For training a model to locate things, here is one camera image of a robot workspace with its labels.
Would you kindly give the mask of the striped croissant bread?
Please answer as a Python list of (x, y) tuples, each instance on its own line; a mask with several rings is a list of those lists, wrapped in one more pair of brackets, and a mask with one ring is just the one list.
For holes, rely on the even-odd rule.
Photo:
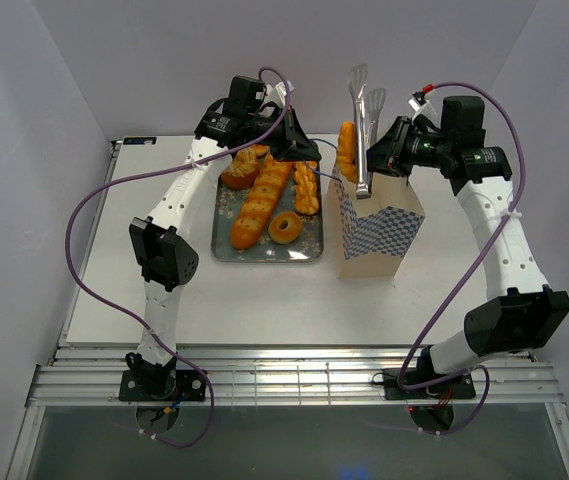
[(358, 179), (356, 153), (356, 127), (353, 122), (344, 122), (338, 135), (336, 164), (340, 173), (351, 183), (356, 183)]

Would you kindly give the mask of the metal tongs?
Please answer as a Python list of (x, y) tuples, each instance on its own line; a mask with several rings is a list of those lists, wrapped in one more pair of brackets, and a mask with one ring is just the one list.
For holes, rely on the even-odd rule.
[(368, 199), (372, 194), (372, 173), (368, 170), (366, 152), (377, 141), (379, 119), (386, 100), (385, 88), (366, 92), (367, 75), (367, 64), (356, 65), (348, 74), (355, 124), (355, 194), (358, 200)]

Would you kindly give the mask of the blue checkered paper bag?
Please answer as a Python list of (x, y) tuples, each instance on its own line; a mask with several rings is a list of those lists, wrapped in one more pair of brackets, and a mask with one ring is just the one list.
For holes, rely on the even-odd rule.
[(405, 179), (376, 174), (372, 196), (359, 200), (336, 164), (337, 140), (316, 143), (326, 257), (334, 273), (341, 280), (395, 276), (425, 219), (414, 189)]

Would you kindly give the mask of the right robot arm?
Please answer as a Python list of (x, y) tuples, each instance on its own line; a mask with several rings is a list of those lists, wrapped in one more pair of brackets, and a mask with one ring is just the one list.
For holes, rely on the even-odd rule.
[(484, 358), (544, 347), (569, 313), (568, 293), (550, 286), (529, 247), (506, 154), (484, 143), (484, 113), (479, 96), (448, 96), (438, 126), (422, 113), (399, 116), (367, 151), (373, 173), (406, 178), (415, 167), (439, 170), (480, 250), (474, 264), (484, 270), (487, 300), (466, 314), (458, 333), (421, 351), (415, 382), (428, 397)]

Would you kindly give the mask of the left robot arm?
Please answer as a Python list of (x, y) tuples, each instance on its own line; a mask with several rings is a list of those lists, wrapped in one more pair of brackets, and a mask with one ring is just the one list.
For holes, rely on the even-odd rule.
[(165, 368), (174, 356), (177, 311), (183, 287), (199, 257), (188, 244), (208, 173), (218, 173), (218, 160), (235, 157), (254, 144), (267, 145), (276, 159), (317, 161), (320, 153), (296, 120), (288, 80), (270, 86), (261, 78), (236, 76), (227, 97), (214, 102), (194, 131), (189, 156), (174, 168), (176, 179), (163, 199), (144, 218), (129, 225), (133, 250), (145, 282), (144, 328), (137, 352), (151, 364), (141, 378), (154, 399), (169, 397), (176, 376)]

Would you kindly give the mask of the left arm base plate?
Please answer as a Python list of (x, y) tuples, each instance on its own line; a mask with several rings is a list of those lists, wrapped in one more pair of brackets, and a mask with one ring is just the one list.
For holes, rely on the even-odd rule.
[(195, 401), (206, 399), (206, 385), (193, 370), (172, 370), (160, 380), (127, 370), (123, 373), (118, 399), (124, 402)]

